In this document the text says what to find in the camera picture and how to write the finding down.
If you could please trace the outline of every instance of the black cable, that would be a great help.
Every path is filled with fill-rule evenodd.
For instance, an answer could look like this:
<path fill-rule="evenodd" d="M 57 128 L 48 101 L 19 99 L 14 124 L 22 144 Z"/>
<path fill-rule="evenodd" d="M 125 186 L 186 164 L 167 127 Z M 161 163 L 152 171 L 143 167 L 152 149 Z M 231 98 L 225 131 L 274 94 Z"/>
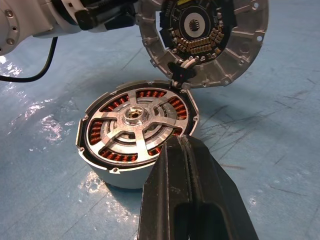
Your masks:
<path fill-rule="evenodd" d="M 0 75 L 0 81 L 13 82 L 13 83 L 31 83 L 42 78 L 47 73 L 51 65 L 52 59 L 54 58 L 57 41 L 58 41 L 58 37 L 52 38 L 51 47 L 50 47 L 50 51 L 49 51 L 49 55 L 46 60 L 46 63 L 42 68 L 41 72 L 39 72 L 37 75 L 31 76 L 31 77 L 10 77 L 10 76 Z"/>

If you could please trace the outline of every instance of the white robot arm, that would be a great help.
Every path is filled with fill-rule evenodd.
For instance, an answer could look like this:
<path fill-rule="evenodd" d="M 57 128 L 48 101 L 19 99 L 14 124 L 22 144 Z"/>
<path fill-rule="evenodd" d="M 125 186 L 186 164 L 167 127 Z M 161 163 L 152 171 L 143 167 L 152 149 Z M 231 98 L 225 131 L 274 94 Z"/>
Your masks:
<path fill-rule="evenodd" d="M 52 38 L 132 26 L 137 1 L 0 0 L 0 56 L 29 36 Z"/>

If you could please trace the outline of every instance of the black circuit board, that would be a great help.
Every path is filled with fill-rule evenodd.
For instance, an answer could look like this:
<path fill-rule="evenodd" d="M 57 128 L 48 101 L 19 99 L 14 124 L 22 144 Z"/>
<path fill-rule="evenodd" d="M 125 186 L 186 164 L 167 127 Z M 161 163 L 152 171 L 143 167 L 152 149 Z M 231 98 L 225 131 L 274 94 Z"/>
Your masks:
<path fill-rule="evenodd" d="M 217 58 L 237 26 L 233 1 L 166 0 L 160 13 L 164 45 L 183 60 Z"/>

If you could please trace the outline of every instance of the blue table surface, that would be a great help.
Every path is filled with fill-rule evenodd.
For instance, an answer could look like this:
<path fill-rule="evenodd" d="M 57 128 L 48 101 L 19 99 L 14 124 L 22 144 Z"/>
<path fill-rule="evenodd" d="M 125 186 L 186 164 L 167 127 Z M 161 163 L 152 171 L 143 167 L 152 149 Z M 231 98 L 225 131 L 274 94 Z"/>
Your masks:
<path fill-rule="evenodd" d="M 320 2 L 270 0 L 256 61 L 228 87 L 192 91 L 201 139 L 235 181 L 261 240 L 320 240 Z M 0 57 L 28 77 L 50 39 Z M 62 36 L 48 73 L 0 83 L 0 239 L 137 239 L 141 190 L 106 186 L 78 155 L 79 119 L 120 84 L 165 79 L 137 26 Z"/>

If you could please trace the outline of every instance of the cylindrical motor body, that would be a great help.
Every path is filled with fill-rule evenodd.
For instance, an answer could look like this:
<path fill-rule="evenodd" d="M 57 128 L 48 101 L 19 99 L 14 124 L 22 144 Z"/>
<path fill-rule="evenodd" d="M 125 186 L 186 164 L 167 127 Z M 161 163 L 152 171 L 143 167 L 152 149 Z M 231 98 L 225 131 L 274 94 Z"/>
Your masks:
<path fill-rule="evenodd" d="M 80 156 L 106 183 L 142 188 L 164 142 L 195 135 L 199 111 L 188 90 L 167 81 L 119 86 L 98 98 L 80 120 Z"/>

